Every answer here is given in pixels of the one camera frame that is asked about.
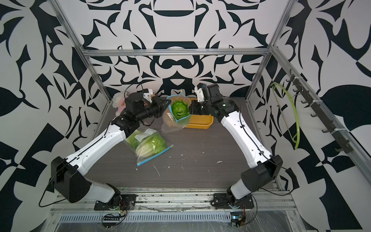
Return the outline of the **yellow plastic tray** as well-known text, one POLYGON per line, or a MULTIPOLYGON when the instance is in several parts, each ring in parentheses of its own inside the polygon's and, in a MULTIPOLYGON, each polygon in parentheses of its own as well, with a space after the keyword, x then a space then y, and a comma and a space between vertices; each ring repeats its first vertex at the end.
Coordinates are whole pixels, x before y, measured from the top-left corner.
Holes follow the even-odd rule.
POLYGON ((214 117, 211 115, 194 115, 191 114, 189 124, 186 128, 191 129, 208 129, 214 122, 214 117))

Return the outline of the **clear zipper bag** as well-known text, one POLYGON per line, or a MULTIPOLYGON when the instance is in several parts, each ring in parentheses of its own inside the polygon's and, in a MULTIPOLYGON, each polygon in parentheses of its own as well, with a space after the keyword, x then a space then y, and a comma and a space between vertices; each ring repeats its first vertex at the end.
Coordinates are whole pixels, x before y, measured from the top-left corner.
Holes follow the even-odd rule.
POLYGON ((178 94, 168 96, 166 100, 170 104, 162 116, 162 131, 164 133, 171 133, 188 126, 191 118, 189 110, 191 100, 185 95, 185 91, 180 90, 178 94))
POLYGON ((135 130, 124 141, 135 153, 137 166, 141 166, 162 155, 174 146, 166 141, 157 130, 151 128, 135 130))

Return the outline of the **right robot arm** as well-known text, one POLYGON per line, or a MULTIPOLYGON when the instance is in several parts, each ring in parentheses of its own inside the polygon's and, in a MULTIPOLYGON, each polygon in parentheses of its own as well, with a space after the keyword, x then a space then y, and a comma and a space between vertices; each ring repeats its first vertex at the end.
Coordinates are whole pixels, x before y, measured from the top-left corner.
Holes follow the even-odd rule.
POLYGON ((240 108, 230 97, 224 97, 216 84, 199 84, 194 89, 189 111, 192 115, 212 115, 232 135, 241 149, 248 170, 228 189, 230 201, 234 202, 259 190, 273 181, 282 169, 283 160, 267 150, 245 122, 240 108))

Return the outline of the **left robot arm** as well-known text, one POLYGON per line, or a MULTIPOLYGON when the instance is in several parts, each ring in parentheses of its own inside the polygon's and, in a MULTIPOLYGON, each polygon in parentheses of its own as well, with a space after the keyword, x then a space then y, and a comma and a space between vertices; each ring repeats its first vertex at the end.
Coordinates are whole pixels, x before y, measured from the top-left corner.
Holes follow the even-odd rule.
POLYGON ((68 157, 55 158, 51 162, 50 186, 69 203, 96 201, 110 207, 118 206, 122 198, 117 188, 88 180, 85 175, 110 149, 132 135, 143 120, 161 117, 171 104, 170 99, 159 96, 153 96, 149 104, 145 102, 143 94, 130 94, 125 99, 125 109, 104 132, 68 157))

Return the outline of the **white plush toy pink shirt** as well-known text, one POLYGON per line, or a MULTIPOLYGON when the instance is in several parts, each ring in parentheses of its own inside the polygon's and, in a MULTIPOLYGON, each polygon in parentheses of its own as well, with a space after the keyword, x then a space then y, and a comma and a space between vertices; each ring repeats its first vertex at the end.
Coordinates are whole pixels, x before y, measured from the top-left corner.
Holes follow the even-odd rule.
POLYGON ((125 104, 125 93, 118 92, 113 96, 112 107, 116 109, 115 116, 118 117, 122 111, 126 108, 125 104))

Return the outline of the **right green led board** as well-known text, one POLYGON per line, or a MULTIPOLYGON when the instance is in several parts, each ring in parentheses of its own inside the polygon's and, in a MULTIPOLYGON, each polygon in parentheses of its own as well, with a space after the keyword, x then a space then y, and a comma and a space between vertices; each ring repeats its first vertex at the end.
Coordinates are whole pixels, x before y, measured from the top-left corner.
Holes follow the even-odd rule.
POLYGON ((246 222, 245 214, 236 214, 236 213, 231 214, 231 225, 233 227, 239 228, 245 225, 245 222, 246 222))

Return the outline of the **left black electronics board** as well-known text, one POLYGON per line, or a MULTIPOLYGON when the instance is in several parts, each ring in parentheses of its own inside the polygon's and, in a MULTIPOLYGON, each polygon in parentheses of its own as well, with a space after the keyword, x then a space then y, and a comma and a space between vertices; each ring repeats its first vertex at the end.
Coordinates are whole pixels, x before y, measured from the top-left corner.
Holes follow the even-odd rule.
POLYGON ((113 226, 117 226, 124 221, 126 216, 127 216, 126 214, 122 215, 107 214, 101 218, 101 225, 104 228, 111 228, 113 226))

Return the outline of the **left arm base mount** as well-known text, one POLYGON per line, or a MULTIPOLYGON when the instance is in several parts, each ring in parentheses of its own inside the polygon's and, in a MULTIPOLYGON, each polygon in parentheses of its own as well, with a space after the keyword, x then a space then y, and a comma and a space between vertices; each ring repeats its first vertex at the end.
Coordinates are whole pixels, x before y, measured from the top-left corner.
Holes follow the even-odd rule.
POLYGON ((136 204, 136 194, 115 195, 108 203, 96 201, 94 211, 131 210, 136 204))

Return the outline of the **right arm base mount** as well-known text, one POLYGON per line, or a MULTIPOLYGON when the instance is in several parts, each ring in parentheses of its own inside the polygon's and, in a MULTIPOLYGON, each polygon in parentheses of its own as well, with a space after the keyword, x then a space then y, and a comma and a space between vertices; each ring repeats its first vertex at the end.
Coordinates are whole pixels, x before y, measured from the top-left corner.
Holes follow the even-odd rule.
POLYGON ((241 199, 235 199, 229 193, 215 193, 211 205, 216 209, 252 209, 254 208, 254 201, 251 195, 244 196, 241 199))

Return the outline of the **black wall hook rail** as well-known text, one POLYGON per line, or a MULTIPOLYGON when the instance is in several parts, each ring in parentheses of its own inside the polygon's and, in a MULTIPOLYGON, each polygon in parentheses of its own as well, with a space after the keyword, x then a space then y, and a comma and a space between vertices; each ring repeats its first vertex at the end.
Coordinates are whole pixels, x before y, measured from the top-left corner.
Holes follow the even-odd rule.
POLYGON ((354 151, 351 144, 350 137, 347 129, 340 124, 335 118, 335 115, 331 113, 330 109, 326 106, 323 100, 314 92, 310 85, 305 81, 304 77, 296 75, 292 69, 289 70, 289 80, 296 89, 296 94, 302 95, 304 100, 301 102, 304 105, 309 106, 313 110, 311 117, 319 118, 325 129, 323 133, 329 133, 338 144, 336 152, 344 152, 349 154, 354 151))

